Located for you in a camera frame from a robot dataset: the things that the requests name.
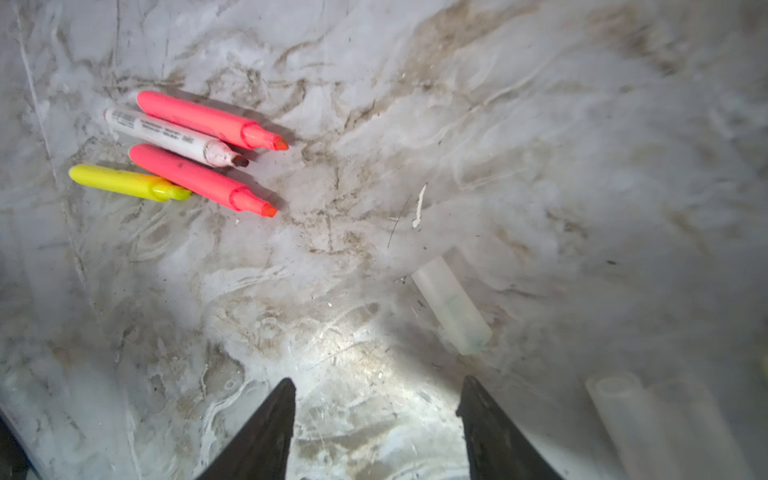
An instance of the marble countertop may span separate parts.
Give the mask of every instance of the marble countertop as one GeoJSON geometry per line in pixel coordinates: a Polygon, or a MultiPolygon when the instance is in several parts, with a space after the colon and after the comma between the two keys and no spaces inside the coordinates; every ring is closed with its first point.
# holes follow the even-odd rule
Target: marble countertop
{"type": "Polygon", "coordinates": [[[468,374],[564,478],[623,478],[602,369],[702,379],[768,469],[764,2],[0,12],[0,406],[43,478],[193,478],[286,376],[289,478],[466,478],[468,374]],[[73,184],[135,169],[102,112],[144,89],[282,134],[227,172],[277,216],[73,184]],[[441,254],[481,355],[410,280],[441,254]]]}

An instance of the white marker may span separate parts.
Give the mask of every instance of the white marker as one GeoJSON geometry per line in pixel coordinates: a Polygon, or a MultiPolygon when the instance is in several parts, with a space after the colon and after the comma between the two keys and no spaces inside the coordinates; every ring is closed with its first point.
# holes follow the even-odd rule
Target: white marker
{"type": "Polygon", "coordinates": [[[174,125],[160,118],[150,117],[139,111],[112,107],[104,112],[104,118],[116,131],[211,167],[248,165],[248,160],[232,151],[218,138],[174,125]]]}

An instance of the pink highlighter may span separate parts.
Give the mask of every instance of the pink highlighter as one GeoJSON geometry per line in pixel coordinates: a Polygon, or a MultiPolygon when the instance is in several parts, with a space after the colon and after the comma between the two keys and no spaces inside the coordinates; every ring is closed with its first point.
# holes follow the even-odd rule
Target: pink highlighter
{"type": "Polygon", "coordinates": [[[254,195],[246,184],[208,170],[186,158],[152,145],[136,145],[128,151],[136,165],[207,199],[241,212],[274,217],[277,209],[254,195]]]}
{"type": "Polygon", "coordinates": [[[288,150],[288,144],[281,136],[264,130],[261,125],[249,118],[152,90],[139,93],[136,103],[146,114],[218,137],[228,144],[248,150],[258,147],[288,150]]]}

